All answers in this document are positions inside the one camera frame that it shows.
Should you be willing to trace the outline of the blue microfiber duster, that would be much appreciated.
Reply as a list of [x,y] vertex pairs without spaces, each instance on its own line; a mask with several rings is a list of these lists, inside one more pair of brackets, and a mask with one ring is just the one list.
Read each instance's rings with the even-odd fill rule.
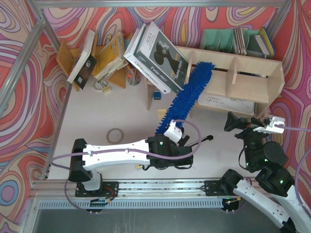
[[168,108],[160,125],[156,129],[156,134],[163,134],[172,120],[177,120],[176,126],[182,127],[181,120],[186,120],[192,107],[209,83],[215,65],[208,62],[199,62],[190,72],[190,79],[183,89],[175,96],[172,104]]

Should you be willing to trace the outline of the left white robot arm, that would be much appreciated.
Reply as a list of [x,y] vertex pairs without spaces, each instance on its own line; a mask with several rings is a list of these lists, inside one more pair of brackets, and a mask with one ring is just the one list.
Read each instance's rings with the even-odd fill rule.
[[98,191],[104,166],[138,164],[147,170],[154,167],[189,169],[193,164],[192,148],[183,146],[182,129],[172,120],[163,134],[122,145],[93,146],[82,138],[75,140],[70,159],[69,181],[80,183],[86,191]]

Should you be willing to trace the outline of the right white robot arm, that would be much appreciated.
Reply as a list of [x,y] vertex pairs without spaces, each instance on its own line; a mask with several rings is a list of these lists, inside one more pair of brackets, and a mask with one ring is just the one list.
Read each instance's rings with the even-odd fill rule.
[[298,191],[298,177],[293,177],[284,167],[288,161],[282,146],[274,141],[263,143],[272,133],[283,133],[285,119],[269,115],[264,121],[252,117],[238,118],[228,112],[224,131],[241,129],[236,134],[243,140],[242,153],[245,155],[244,169],[257,172],[255,180],[271,194],[277,202],[258,192],[242,175],[229,169],[220,179],[221,190],[235,194],[265,214],[282,233],[309,233],[311,231],[311,210]]

